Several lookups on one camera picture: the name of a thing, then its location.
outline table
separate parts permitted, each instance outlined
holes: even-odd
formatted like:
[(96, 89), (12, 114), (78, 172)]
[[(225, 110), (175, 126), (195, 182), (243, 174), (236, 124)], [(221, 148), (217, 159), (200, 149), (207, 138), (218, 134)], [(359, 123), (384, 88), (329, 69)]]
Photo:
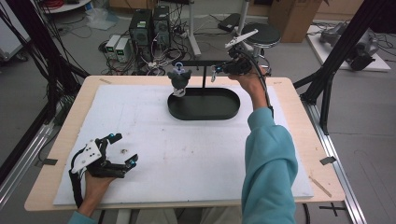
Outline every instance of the table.
[[(200, 85), (201, 77), (192, 77), (191, 85)], [(238, 85), (227, 77), (218, 77), (215, 83), (207, 79), (206, 86)], [(169, 85), (168, 77), (101, 77), (92, 76), (85, 79), (84, 84), (74, 102), (64, 126), (59, 132), (52, 150), (50, 159), (58, 160), (55, 166), (45, 165), (42, 168), (25, 203), (28, 211), (52, 211), (76, 209), (74, 205), (56, 206), (53, 199), (61, 181), (62, 172), (69, 152), (78, 138), (79, 128), (84, 122), (92, 100), (99, 85)], [(289, 79), (284, 77), (269, 77), (267, 85), (273, 86), (282, 105), (290, 133), (311, 180), (315, 196), (309, 199), (296, 199), (297, 203), (313, 202), (341, 202), (345, 193), (338, 181), (334, 169), (330, 164), (322, 165), (319, 160), (326, 158), (324, 149), (311, 124), (304, 107)], [(99, 208), (149, 208), (149, 207), (197, 207), (197, 206), (226, 206), (238, 205), (240, 201), (230, 202), (183, 202), (183, 203), (133, 203), (133, 204), (106, 204)]]

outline oval black tray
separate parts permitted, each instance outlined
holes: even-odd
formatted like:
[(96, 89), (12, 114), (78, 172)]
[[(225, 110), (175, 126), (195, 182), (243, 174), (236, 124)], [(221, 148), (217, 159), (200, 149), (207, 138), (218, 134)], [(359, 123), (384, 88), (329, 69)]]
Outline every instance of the oval black tray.
[(238, 95), (224, 88), (187, 88), (183, 97), (168, 97), (169, 113), (182, 120), (230, 119), (240, 105)]

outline round stool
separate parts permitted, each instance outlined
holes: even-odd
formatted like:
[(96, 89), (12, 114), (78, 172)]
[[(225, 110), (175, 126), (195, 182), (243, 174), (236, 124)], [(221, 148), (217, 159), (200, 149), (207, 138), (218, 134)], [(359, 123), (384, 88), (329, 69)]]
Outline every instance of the round stool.
[(255, 35), (251, 35), (244, 40), (245, 43), (253, 47), (253, 58), (256, 62), (259, 61), (259, 57), (263, 58), (268, 65), (264, 66), (267, 68), (267, 72), (271, 74), (271, 67), (268, 60), (264, 57), (263, 49), (269, 49), (276, 46), (280, 41), (280, 32), (271, 25), (261, 23), (251, 23), (246, 25), (242, 29), (241, 35), (245, 35), (257, 29), (259, 32)]

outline teal sweatshirt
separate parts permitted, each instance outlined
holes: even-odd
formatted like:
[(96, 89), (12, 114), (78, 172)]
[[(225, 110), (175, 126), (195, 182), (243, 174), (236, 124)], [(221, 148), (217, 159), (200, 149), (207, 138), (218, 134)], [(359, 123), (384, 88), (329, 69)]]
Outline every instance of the teal sweatshirt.
[[(246, 177), (242, 189), (244, 224), (295, 223), (291, 185), (297, 175), (297, 160), (289, 132), (275, 125), (271, 110), (253, 111), (247, 123)], [(95, 220), (75, 212), (69, 224), (93, 224)]]

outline floor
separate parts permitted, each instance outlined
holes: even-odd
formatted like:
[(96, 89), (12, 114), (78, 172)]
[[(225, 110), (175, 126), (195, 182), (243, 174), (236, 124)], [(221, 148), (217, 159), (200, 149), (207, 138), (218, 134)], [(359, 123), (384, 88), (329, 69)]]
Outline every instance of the floor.
[[(82, 10), (59, 15), (57, 22), (68, 23), (84, 17)], [(197, 24), (207, 22), (207, 27), (216, 27), (210, 17), (197, 19)], [(66, 48), (76, 61), (90, 74), (100, 75), (106, 70), (106, 60), (98, 46), (108, 40), (111, 34), (122, 34), (129, 21), (121, 19), (107, 31), (89, 29), (87, 20), (70, 24), (71, 32), (62, 37)], [(231, 36), (208, 37), (198, 35), (198, 45), (203, 53), (201, 60), (228, 59), (224, 43)], [(396, 38), (388, 36), (393, 44)], [(293, 82), (316, 72), (320, 63), (311, 46), (303, 43), (281, 43), (266, 51), (273, 67), (274, 77), (288, 77)], [(332, 100), (329, 115), (329, 132), (344, 166), (349, 182), (356, 194), (367, 223), (396, 223), (396, 76), (395, 56), (380, 50), (378, 55), (388, 59), (391, 71), (352, 72), (340, 70), (333, 81)], [(202, 75), (202, 69), (194, 71)], [(40, 76), (32, 61), (16, 59), (0, 67), (0, 164), (20, 141), (27, 128), (38, 115), (46, 101), (46, 80)], [(306, 87), (297, 90), (303, 93)], [(50, 144), (43, 150), (43, 157), (50, 150)], [(65, 223), (72, 211), (26, 212), (24, 202), (40, 171), (32, 166), (0, 211), (0, 223)], [(335, 203), (340, 210), (323, 209), (329, 203), (308, 205), (312, 223), (351, 223), (344, 203)], [(199, 223), (201, 209), (176, 210), (179, 223)], [(117, 211), (108, 210), (105, 223), (115, 223)], [(297, 223), (305, 223), (303, 206), (297, 204)]]

